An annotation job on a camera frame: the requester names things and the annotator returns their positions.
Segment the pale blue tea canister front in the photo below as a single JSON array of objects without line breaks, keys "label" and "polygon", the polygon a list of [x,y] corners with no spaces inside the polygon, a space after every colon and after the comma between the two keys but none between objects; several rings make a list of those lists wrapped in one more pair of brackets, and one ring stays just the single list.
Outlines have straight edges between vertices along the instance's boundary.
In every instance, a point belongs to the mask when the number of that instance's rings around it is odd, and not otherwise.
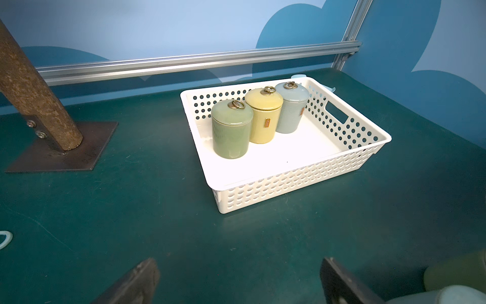
[{"label": "pale blue tea canister front", "polygon": [[468,286],[448,286],[441,290],[427,291],[423,293],[417,293],[413,295],[401,296],[387,303],[396,304],[438,304],[438,303],[450,303],[450,304],[473,304],[483,303],[485,304],[485,293],[478,291]]}]

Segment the white perforated plastic basket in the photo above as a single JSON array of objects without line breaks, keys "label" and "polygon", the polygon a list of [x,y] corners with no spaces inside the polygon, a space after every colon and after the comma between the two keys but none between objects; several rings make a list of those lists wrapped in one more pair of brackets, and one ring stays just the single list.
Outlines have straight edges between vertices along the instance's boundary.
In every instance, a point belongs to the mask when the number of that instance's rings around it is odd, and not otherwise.
[{"label": "white perforated plastic basket", "polygon": [[190,89],[180,94],[207,185],[222,214],[358,170],[391,135],[311,77],[296,79],[310,93],[291,134],[250,144],[229,160],[213,150],[210,111],[221,100],[243,98],[268,81]]}]

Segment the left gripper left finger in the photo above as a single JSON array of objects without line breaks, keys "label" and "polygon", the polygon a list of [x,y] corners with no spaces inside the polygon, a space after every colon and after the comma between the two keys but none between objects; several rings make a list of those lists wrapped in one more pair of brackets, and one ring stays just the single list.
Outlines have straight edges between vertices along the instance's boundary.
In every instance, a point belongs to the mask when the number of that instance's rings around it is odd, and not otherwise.
[{"label": "left gripper left finger", "polygon": [[152,303],[159,283],[154,258],[138,263],[92,303]]}]

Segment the olive yellow tea canister front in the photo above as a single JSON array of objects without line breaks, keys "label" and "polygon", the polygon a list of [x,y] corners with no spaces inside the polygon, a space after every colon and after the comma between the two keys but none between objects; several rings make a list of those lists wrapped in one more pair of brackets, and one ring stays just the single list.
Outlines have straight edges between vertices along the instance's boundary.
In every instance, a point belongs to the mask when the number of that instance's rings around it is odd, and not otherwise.
[{"label": "olive yellow tea canister front", "polygon": [[423,284],[426,291],[461,285],[485,293],[485,249],[427,267]]}]

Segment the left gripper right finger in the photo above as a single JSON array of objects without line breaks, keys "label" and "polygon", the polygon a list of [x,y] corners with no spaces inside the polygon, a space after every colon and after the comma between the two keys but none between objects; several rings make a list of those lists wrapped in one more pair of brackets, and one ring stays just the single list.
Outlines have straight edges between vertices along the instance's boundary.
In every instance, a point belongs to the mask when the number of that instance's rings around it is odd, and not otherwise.
[{"label": "left gripper right finger", "polygon": [[320,280],[327,303],[385,303],[333,257],[323,259]]}]

